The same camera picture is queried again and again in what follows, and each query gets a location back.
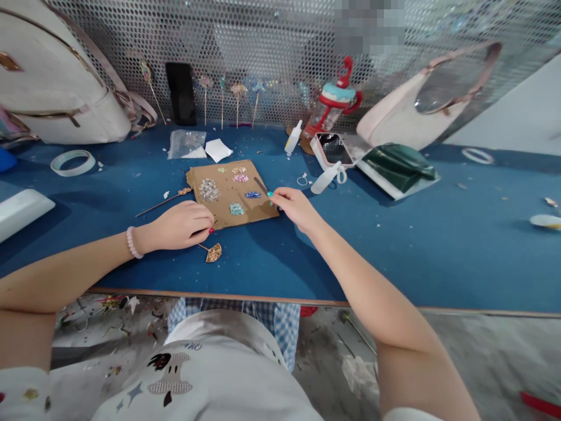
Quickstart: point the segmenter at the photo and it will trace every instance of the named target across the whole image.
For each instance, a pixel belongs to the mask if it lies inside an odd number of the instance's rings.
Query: green pouch
[[[437,171],[423,155],[397,143],[377,146],[362,160],[403,193],[419,180],[438,178]]]

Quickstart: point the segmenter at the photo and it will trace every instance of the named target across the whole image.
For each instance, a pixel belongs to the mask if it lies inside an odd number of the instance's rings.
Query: white glue bottle
[[[333,179],[337,176],[339,172],[339,166],[341,165],[341,161],[337,161],[336,164],[333,164],[332,167],[328,167],[323,174],[319,176],[316,180],[314,185],[311,187],[311,192],[313,194],[320,194],[325,190],[327,186],[333,181]]]
[[[288,138],[285,146],[286,156],[292,155],[292,151],[300,140],[300,133],[302,132],[301,125],[302,120],[298,121],[298,124],[294,127],[294,129],[292,129],[292,133],[290,134],[290,137]]]

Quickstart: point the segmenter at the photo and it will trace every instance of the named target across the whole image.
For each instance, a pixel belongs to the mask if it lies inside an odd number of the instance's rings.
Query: perforated metal wall
[[[352,6],[360,2],[50,0],[49,3],[90,34],[128,89],[141,93],[155,106],[138,67],[139,54],[145,57],[164,113],[171,113],[164,65],[167,61],[177,61],[191,64],[195,79],[203,75],[213,79],[214,85],[207,92],[208,119],[220,120],[220,78],[225,76],[225,119],[236,119],[236,98],[229,87],[240,82],[248,87],[240,100],[240,121],[252,120],[256,94],[251,85],[262,81],[266,83],[266,91],[259,96],[256,122],[292,126],[309,112],[323,83],[333,79],[341,65],[344,51],[337,51],[335,34],[340,34],[348,22],[340,19],[345,16],[338,9],[340,4]],[[401,5],[401,10],[378,13],[378,16],[393,13],[397,16],[394,21],[401,28],[393,32],[397,33],[396,37],[388,38],[394,45],[384,48],[378,43],[367,53],[352,55],[355,68],[351,82],[364,91],[365,99],[357,113],[339,119],[334,129],[340,132],[352,132],[374,103],[421,70],[430,59],[487,39],[501,40],[503,52],[491,79],[447,135],[501,98],[561,49],[559,0],[380,3]],[[377,23],[383,26],[385,21],[378,19]],[[372,24],[369,25],[370,28],[362,31],[370,33]],[[361,29],[354,28],[354,33],[360,36]],[[426,111],[469,89],[480,69],[478,60],[478,56],[464,58],[438,70],[421,91],[417,108]],[[194,87],[201,119],[204,88],[196,81]]]

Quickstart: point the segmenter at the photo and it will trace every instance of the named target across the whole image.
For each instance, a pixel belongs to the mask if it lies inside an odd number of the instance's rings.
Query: blue tabletop
[[[177,204],[181,198],[134,217],[161,202],[164,192],[185,187],[190,167],[214,163],[209,158],[167,160],[163,149],[169,148],[169,134],[175,129],[159,126],[134,140],[97,146],[38,144],[20,153],[18,165],[0,175],[0,199],[34,188],[56,207],[0,244],[0,275],[150,222]],[[359,170],[348,170],[346,184],[333,183],[314,196],[296,179],[307,172],[309,180],[315,180],[320,166],[300,148],[287,159],[283,129],[220,130],[218,123],[197,130],[208,132],[206,140],[221,138],[234,150],[224,162],[251,159],[269,189],[304,189],[324,219],[415,305],[559,312],[561,234],[528,223],[532,215],[552,213],[544,197],[561,201],[559,176],[544,172],[553,165],[560,168],[559,160],[532,166],[531,159],[521,159],[520,154],[491,151],[499,165],[481,165],[464,158],[458,147],[435,146],[425,152],[442,180],[402,201],[390,200]],[[71,149],[90,151],[103,163],[103,171],[96,166],[72,178],[53,173],[51,160]],[[184,198],[192,199],[192,194]],[[217,242],[223,256],[216,263],[206,264],[206,252],[199,247],[158,251],[123,265],[96,287],[346,301],[326,263],[285,215],[218,231],[205,245]]]

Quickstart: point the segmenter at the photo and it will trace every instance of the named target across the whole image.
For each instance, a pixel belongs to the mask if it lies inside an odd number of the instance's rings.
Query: white wall
[[[561,156],[561,54],[444,143]]]

